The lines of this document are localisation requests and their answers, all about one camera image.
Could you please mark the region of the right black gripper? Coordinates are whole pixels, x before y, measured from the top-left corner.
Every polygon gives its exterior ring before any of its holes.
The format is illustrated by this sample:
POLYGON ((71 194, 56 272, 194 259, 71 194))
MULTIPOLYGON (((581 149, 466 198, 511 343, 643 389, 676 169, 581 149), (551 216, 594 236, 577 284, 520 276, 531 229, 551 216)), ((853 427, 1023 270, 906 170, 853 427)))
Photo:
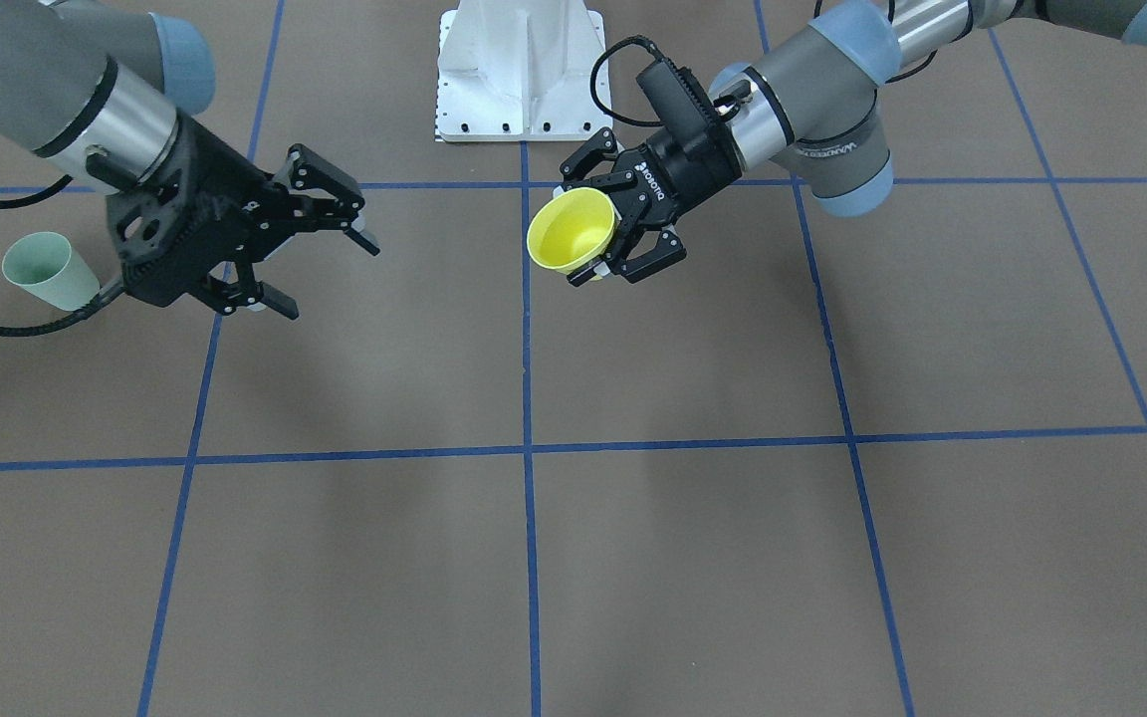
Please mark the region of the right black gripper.
POLYGON ((268 309, 295 321, 299 304, 255 276, 301 233, 340 231, 365 254, 379 242, 362 216, 359 184, 309 146, 290 146, 275 172, 241 157, 186 114, 142 184, 106 198, 106 217, 132 298, 169 306, 190 295, 218 315, 268 309))

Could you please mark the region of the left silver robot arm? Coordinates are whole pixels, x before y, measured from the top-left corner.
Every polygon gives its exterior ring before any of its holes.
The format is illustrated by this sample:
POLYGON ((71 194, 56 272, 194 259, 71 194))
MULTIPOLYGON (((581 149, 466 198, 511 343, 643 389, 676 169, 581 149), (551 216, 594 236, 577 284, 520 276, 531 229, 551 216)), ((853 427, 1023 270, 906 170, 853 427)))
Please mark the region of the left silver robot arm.
POLYGON ((679 218, 766 163, 799 176, 832 216, 868 213, 895 181, 880 89, 1014 18, 1147 47, 1147 1, 840 1, 704 87, 650 38, 624 38, 615 50, 651 55, 635 79, 651 137, 625 148, 603 127, 564 159, 560 189, 529 224, 530 259, 574 286, 640 282, 686 257, 679 218))

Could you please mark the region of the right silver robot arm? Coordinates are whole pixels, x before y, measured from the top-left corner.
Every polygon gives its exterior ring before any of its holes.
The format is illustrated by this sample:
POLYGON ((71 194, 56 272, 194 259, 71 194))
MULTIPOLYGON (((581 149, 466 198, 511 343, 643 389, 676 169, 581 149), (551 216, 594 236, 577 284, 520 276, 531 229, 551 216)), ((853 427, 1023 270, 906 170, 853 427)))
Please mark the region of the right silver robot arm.
POLYGON ((108 283, 84 272, 68 242, 55 264, 24 262, 28 289, 65 314, 0 326, 0 337, 64 330, 120 295, 295 319, 296 301, 258 280, 256 264, 317 231, 379 254, 353 176, 303 145, 275 172, 256 167, 197 120, 213 92, 209 47, 184 20, 97 1, 0 1, 0 135, 106 196, 120 262, 108 283))

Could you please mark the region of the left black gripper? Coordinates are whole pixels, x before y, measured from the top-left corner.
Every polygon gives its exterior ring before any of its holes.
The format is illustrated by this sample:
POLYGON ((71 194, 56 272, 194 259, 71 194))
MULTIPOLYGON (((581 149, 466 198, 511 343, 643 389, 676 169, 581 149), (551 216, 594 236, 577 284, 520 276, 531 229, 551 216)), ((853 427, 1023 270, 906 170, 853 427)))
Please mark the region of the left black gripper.
MULTIPOLYGON (((674 223, 741 176, 736 143, 729 128, 719 122, 690 137, 687 145, 669 128, 660 128, 646 142, 627 146, 607 125, 596 128, 561 163, 556 196, 590 187, 612 196, 615 204, 625 201, 633 205, 647 195, 649 205, 641 221, 674 223)), ((579 287, 602 274, 615 274, 638 283, 687 258, 686 246, 673 226, 657 229, 655 244, 632 257, 646 233, 651 228, 619 227, 604 249, 574 264, 568 282, 579 287)))

